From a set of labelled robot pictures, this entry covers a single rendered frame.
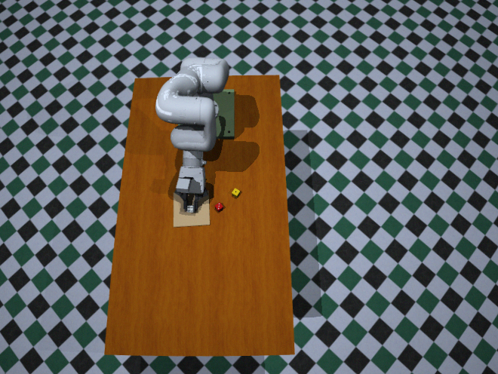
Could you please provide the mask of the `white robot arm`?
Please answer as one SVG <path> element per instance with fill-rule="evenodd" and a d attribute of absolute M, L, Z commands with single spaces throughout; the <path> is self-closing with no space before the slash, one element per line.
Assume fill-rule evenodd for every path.
<path fill-rule="evenodd" d="M 161 87 L 156 114 L 167 123 L 180 124 L 172 130 L 171 142 L 174 148 L 183 150 L 184 166 L 207 164 L 203 152 L 212 150 L 217 139 L 219 107 L 213 94 L 223 91 L 228 78 L 229 64 L 224 59 L 190 57 Z"/>

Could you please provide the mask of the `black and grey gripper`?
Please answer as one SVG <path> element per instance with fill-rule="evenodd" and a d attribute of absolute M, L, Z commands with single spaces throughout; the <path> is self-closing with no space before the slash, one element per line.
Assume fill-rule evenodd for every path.
<path fill-rule="evenodd" d="M 205 188 L 205 168 L 204 167 L 191 167 L 191 166 L 181 166 L 179 177 L 193 177 L 191 180 L 191 186 L 189 189 L 189 193 L 195 194 L 195 201 L 193 202 L 193 212 L 198 209 L 198 201 L 207 196 L 208 192 Z M 203 193 L 202 195 L 199 195 Z M 185 212 L 187 211 L 187 206 L 189 205 L 189 201 L 187 199 L 188 193 L 186 192 L 177 192 L 175 190 L 175 194 L 179 195 L 183 199 L 183 209 Z"/>

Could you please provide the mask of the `beige flat mat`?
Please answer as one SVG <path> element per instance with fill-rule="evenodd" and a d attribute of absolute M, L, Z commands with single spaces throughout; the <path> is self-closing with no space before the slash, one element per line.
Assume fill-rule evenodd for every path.
<path fill-rule="evenodd" d="M 194 213 L 184 212 L 182 198 L 174 193 L 174 227 L 210 225 L 209 190 L 208 195 L 198 201 Z M 188 193 L 189 205 L 193 205 L 195 194 Z"/>

